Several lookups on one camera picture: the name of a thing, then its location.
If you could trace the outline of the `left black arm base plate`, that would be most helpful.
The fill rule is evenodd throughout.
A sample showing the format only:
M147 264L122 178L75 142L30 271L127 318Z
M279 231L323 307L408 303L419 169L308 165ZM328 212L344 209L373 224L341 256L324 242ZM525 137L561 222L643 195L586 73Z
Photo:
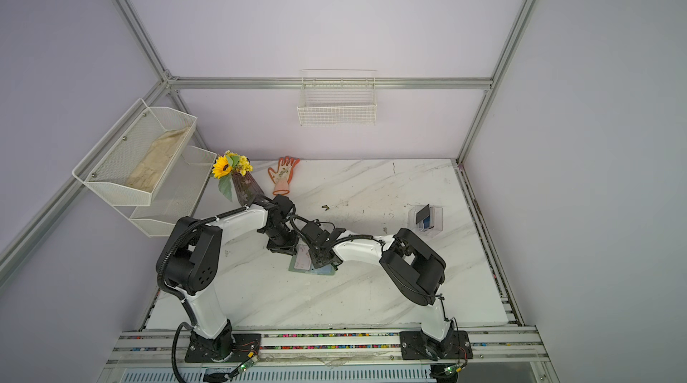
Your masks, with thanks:
M191 333L186 363L242 363L249 354L257 355L262 336L259 333L232 333L216 339L204 338Z

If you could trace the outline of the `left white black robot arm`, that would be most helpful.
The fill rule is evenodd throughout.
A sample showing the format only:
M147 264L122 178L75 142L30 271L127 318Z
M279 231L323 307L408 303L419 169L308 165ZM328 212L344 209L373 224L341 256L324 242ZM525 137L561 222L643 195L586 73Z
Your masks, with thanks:
M156 263L157 285L182 304L193 354L220 362L242 350L213 286L223 245L257 232L268 237L268 246L275 252L294 254L298 239L287 222L295 211L286 196L269 199L260 195L232 211L204 220L182 217L176 222Z

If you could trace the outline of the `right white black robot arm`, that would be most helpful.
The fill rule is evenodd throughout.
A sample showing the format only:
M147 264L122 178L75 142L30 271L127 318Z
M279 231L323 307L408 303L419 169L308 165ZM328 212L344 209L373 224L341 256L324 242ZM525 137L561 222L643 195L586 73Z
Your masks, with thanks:
M349 261L376 265L398 291L420 308L420 330L411 333L419 341L416 351L433 360L447 358L458 329L445 312L440 292L445 282L445 260L410 229L394 235L357 234L341 227L325 229L318 220L301 217L290 220L295 236L309 248L315 268L334 268Z

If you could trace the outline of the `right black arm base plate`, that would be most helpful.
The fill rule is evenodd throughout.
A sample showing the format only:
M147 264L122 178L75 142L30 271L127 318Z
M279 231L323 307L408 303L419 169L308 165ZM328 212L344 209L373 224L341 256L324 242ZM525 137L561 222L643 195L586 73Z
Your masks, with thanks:
M473 358L472 343L468 333L451 329L438 341L422 331L402 331L399 334L400 349L404 360L448 361Z

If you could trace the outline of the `white floral credit card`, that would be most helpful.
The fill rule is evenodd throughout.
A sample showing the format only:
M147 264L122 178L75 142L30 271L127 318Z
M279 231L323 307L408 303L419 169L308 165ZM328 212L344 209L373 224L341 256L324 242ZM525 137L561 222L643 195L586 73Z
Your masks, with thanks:
M293 259L293 269L300 272L309 272L311 270L311 256L307 245L298 245L295 258Z

